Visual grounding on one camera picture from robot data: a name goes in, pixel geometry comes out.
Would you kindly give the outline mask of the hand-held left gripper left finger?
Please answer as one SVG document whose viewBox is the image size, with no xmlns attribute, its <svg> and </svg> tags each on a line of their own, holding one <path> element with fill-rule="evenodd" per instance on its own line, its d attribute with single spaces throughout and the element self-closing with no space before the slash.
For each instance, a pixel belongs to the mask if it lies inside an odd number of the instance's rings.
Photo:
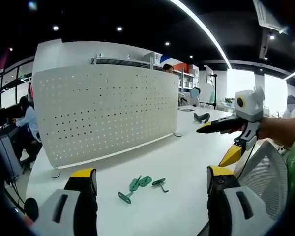
<svg viewBox="0 0 295 236">
<path fill-rule="evenodd" d="M 30 199 L 30 218 L 38 236 L 96 236 L 96 169 L 75 171 L 63 189 L 39 206 Z"/>
</svg>

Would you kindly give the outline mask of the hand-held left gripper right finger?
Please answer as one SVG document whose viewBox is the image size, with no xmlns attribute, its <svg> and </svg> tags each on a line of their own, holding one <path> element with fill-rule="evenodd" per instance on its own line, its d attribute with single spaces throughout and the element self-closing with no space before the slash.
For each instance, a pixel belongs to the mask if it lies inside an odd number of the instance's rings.
<svg viewBox="0 0 295 236">
<path fill-rule="evenodd" d="M 207 167 L 208 234 L 210 236 L 263 236 L 267 231 L 264 201 L 240 185 L 227 168 Z"/>
</svg>

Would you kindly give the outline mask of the person's right hand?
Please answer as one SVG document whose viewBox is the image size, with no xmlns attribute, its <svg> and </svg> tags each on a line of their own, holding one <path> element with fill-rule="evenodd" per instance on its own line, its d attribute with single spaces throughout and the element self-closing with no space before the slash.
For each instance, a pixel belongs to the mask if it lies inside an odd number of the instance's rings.
<svg viewBox="0 0 295 236">
<path fill-rule="evenodd" d="M 239 126 L 234 127 L 229 131 L 229 134 L 234 133 L 234 132 L 243 132 L 246 130 L 246 127 L 247 127 L 246 124 L 243 124 L 241 127 L 239 127 Z"/>
</svg>

